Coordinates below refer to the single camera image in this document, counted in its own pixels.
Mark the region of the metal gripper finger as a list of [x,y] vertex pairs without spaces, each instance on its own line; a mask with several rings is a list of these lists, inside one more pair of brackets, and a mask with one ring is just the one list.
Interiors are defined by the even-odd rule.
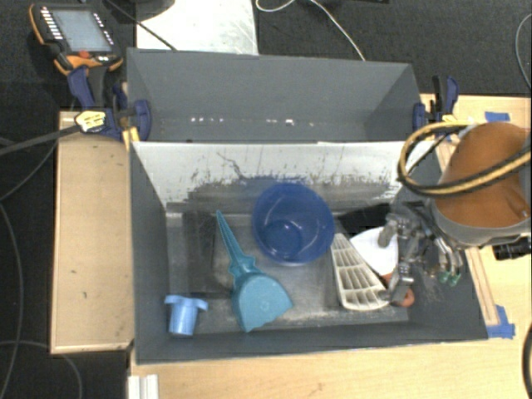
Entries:
[[380,248],[386,248],[392,241],[392,237],[401,228],[401,223],[396,219],[389,219],[377,237],[377,244]]
[[388,283],[390,303],[414,303],[415,296],[411,289],[414,278],[410,264],[398,264]]

